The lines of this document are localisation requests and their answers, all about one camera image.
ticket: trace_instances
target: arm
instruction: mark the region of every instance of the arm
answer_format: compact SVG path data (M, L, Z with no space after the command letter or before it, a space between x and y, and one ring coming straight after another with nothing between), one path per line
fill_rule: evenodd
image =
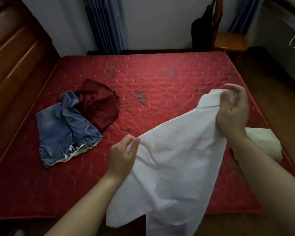
M45 236L96 235L112 197L133 167L139 142L140 139L127 135L112 146L106 174Z
M227 87L236 91L237 103L232 106L228 93L222 94L217 124L264 211L295 235L295 178L247 137L247 92L237 85Z

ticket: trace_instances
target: black backpack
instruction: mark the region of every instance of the black backpack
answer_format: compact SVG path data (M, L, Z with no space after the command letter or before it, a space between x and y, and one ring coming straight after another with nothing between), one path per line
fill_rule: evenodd
M218 28L220 19L213 25L213 6L216 0L207 6L203 16L195 20L191 25L191 37L192 37L192 51L193 52L205 52L209 51L212 43L213 32Z

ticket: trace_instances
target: brown floor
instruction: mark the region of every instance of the brown floor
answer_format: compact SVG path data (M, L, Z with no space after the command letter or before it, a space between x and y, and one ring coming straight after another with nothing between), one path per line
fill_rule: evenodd
M272 130L295 162L295 83L262 49L248 50L235 65ZM5 221L0 236L23 228L26 236L43 235L57 220ZM98 235L144 235L143 217L119 229L102 225ZM195 235L287 235L266 216L221 214L204 217Z

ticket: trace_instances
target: crumpled maroon clothing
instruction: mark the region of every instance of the crumpled maroon clothing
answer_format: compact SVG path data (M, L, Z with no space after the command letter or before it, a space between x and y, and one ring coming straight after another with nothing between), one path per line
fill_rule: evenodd
M75 95L76 109L101 133L118 117L120 97L105 84L86 79Z

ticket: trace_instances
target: curtain fold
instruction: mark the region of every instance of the curtain fold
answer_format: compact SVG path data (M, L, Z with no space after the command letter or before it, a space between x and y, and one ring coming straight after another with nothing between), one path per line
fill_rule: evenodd
M127 49L120 0L83 0L98 51L120 55Z
M228 31L247 34L254 16L259 10L263 0L242 0L239 11Z

